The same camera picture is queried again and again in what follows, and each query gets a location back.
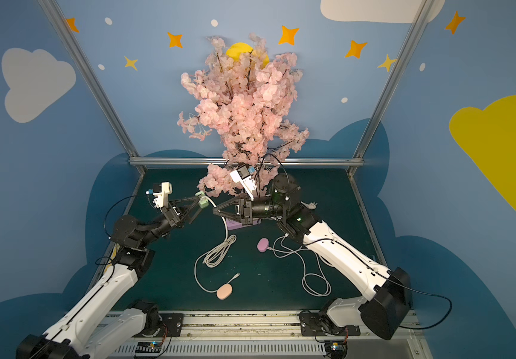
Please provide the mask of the green USB charger adapter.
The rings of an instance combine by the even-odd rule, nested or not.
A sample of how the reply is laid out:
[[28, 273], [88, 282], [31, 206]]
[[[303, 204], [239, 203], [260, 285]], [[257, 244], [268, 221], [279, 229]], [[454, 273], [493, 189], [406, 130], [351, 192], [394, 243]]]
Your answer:
[[205, 209], [210, 205], [210, 200], [203, 191], [197, 192], [195, 196], [198, 198], [198, 206], [201, 209]]

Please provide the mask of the purple power strip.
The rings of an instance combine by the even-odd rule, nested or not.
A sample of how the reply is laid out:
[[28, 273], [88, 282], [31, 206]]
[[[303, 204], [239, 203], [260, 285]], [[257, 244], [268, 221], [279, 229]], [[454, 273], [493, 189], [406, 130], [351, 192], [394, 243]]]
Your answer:
[[255, 218], [252, 221], [252, 223], [250, 223], [250, 224], [243, 224], [241, 222], [230, 220], [230, 219], [226, 220], [227, 228], [229, 231], [238, 230], [238, 229], [242, 229], [242, 228], [246, 228], [246, 227], [250, 227], [250, 226], [255, 226], [255, 225], [260, 224], [261, 222], [262, 222], [262, 220], [259, 218], [258, 219]]

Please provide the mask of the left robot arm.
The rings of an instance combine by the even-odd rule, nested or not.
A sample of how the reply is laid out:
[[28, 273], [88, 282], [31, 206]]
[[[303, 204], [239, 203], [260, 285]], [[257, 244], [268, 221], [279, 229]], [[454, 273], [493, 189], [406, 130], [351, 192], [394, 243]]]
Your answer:
[[74, 307], [40, 336], [27, 336], [16, 358], [107, 358], [137, 334], [168, 333], [153, 302], [133, 302], [112, 323], [99, 329], [103, 319], [150, 268], [155, 252], [148, 246], [190, 224], [207, 206], [204, 194], [165, 203], [153, 221], [142, 223], [132, 215], [117, 220], [110, 237], [120, 248], [105, 264], [102, 277]]

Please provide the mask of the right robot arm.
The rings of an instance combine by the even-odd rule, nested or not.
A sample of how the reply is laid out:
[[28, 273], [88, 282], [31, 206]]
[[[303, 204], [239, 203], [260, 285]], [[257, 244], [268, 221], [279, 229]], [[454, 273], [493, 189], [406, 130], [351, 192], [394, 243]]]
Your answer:
[[412, 305], [409, 274], [388, 269], [342, 239], [310, 204], [302, 202], [294, 177], [277, 175], [265, 196], [258, 194], [249, 168], [233, 170], [230, 177], [245, 193], [218, 205], [215, 215], [242, 225], [274, 219], [284, 235], [327, 261], [360, 292], [358, 297], [325, 305], [307, 325], [311, 334], [339, 335], [349, 326], [364, 324], [377, 337], [390, 340]]

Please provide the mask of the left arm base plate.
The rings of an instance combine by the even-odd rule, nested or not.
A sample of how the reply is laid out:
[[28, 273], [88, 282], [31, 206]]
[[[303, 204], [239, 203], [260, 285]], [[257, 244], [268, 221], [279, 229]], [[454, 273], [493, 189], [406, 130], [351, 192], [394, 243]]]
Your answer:
[[184, 315], [178, 313], [147, 314], [144, 329], [135, 337], [179, 337]]

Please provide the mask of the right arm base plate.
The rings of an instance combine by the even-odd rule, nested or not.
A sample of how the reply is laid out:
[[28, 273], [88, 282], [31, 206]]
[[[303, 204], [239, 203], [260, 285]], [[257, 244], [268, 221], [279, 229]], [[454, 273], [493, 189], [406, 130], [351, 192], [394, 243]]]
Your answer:
[[357, 325], [339, 327], [327, 315], [308, 310], [298, 314], [301, 334], [304, 337], [346, 337], [360, 336], [361, 330]]

